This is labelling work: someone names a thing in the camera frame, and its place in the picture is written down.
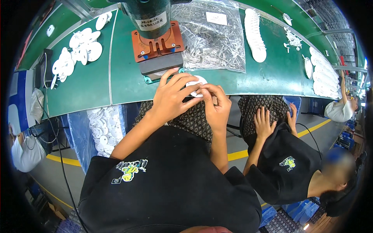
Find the graphic print on shirt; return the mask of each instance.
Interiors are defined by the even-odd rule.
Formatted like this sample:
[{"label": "graphic print on shirt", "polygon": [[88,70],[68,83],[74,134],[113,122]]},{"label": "graphic print on shirt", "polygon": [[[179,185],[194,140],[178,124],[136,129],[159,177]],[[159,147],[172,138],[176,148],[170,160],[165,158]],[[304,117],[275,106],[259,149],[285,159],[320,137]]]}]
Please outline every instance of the graphic print on shirt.
[{"label": "graphic print on shirt", "polygon": [[120,184],[123,180],[124,182],[130,182],[135,176],[135,173],[138,173],[139,170],[146,172],[146,165],[148,160],[137,160],[133,162],[124,162],[121,161],[115,168],[122,171],[123,175],[118,179],[113,179],[112,184]]},{"label": "graphic print on shirt", "polygon": [[293,167],[295,167],[295,162],[294,161],[295,161],[295,159],[293,158],[293,156],[289,156],[286,159],[284,159],[281,163],[279,163],[279,165],[281,167],[289,166],[289,168],[287,168],[286,170],[291,171],[291,170],[293,170]]}]

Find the gray floor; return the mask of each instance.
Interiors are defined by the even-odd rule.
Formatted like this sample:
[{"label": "gray floor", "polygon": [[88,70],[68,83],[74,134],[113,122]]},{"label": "gray floor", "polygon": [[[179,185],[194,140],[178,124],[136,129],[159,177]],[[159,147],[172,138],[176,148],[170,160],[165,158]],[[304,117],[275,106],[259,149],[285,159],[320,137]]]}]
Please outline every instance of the gray floor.
[{"label": "gray floor", "polygon": [[[239,100],[238,96],[232,96],[232,108],[231,113],[229,116],[228,123],[231,125],[239,125],[239,119],[241,117],[241,113],[238,109],[237,102]],[[301,105],[301,112],[307,112],[308,109],[308,98],[302,98],[302,105]],[[302,123],[308,128],[311,128],[315,125],[318,125],[325,121],[325,118],[321,118],[318,116],[312,115],[304,115],[299,114],[297,123]],[[337,136],[340,134],[344,124],[343,123],[336,123],[336,122],[329,122],[326,125],[316,129],[312,132],[317,144],[320,148],[321,152],[328,150],[336,140]],[[306,130],[303,126],[297,125],[297,132],[302,132]],[[301,139],[309,144],[311,147],[316,148],[316,144],[313,141],[310,134],[304,135]],[[227,133],[227,145],[228,145],[228,153],[234,153],[238,151],[247,150],[247,145],[243,139],[238,138]],[[59,156],[58,152],[52,153],[55,156]],[[72,158],[76,159],[76,155],[72,149],[67,149],[62,151],[62,156],[65,158]],[[233,160],[229,162],[229,167],[236,166],[240,171],[244,169],[245,163],[247,158],[241,158],[238,160]],[[68,180],[75,204],[77,205],[79,202],[80,191],[84,181],[84,172],[81,167],[72,166],[68,164],[64,164],[66,178]],[[58,199],[62,200],[63,202],[67,203],[70,206],[72,205],[72,201],[69,196],[69,192],[63,178],[61,163],[56,162],[50,159],[44,159],[40,164],[35,167],[34,170],[30,172],[30,174],[37,180],[44,188],[46,188],[50,193],[56,196]],[[261,204],[264,204],[264,201],[259,197],[259,201]],[[64,210],[69,213],[71,208],[67,205],[60,202],[60,205],[64,208]]]}]

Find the person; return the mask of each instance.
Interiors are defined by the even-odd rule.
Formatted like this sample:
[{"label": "person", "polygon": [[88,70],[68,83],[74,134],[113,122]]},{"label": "person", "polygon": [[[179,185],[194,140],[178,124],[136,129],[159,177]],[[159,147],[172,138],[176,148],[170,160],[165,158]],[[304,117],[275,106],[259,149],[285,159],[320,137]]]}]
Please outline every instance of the person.
[{"label": "person", "polygon": [[360,99],[353,97],[348,100],[346,96],[346,85],[345,76],[342,71],[342,82],[341,82],[341,93],[342,99],[339,102],[335,102],[328,99],[322,99],[321,104],[323,105],[323,117],[327,117],[335,122],[346,122],[354,115],[354,112],[358,112],[360,109]]},{"label": "person", "polygon": [[52,152],[52,144],[47,142],[55,137],[49,130],[49,124],[49,121],[45,120],[41,124],[33,126],[34,132],[40,133],[37,137],[34,135],[25,136],[24,132],[15,136],[12,126],[9,125],[11,155],[17,170],[24,173],[31,171],[47,154]]},{"label": "person", "polygon": [[[91,159],[78,205],[88,232],[257,231],[257,195],[236,167],[228,169],[231,101],[212,84],[182,89],[198,81],[187,73],[167,82],[174,72],[161,77],[110,158]],[[196,90],[203,97],[184,100]]]},{"label": "person", "polygon": [[243,96],[239,106],[245,116],[244,140],[252,145],[243,174],[265,202],[292,204],[315,196],[326,207],[356,185],[349,151],[333,148],[321,160],[298,138],[295,105],[290,104],[292,116],[279,96]]}]

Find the paper label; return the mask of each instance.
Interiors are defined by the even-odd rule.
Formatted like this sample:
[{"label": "paper label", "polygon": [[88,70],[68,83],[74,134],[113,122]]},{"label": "paper label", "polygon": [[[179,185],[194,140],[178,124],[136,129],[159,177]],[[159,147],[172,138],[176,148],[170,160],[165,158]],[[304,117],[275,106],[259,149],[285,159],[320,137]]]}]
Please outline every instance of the paper label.
[{"label": "paper label", "polygon": [[228,25],[227,24],[227,15],[225,15],[225,14],[206,12],[206,19],[210,23]]},{"label": "paper label", "polygon": [[139,26],[140,30],[153,31],[166,24],[167,22],[166,11],[164,11],[162,14],[157,15],[156,17],[153,17],[151,19],[142,19],[142,20],[135,19],[135,21],[137,25]]}]

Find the orange metal plate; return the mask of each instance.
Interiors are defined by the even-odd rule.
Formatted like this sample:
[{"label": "orange metal plate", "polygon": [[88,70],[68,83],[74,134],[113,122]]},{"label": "orange metal plate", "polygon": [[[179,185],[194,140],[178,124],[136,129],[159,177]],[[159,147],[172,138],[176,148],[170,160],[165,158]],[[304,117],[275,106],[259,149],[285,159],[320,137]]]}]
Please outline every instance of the orange metal plate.
[{"label": "orange metal plate", "polygon": [[136,62],[144,61],[145,58],[143,55],[147,55],[147,59],[150,59],[170,53],[184,51],[184,43],[181,38],[179,23],[177,21],[171,21],[170,23],[170,29],[156,39],[143,38],[140,36],[137,30],[131,32]]}]

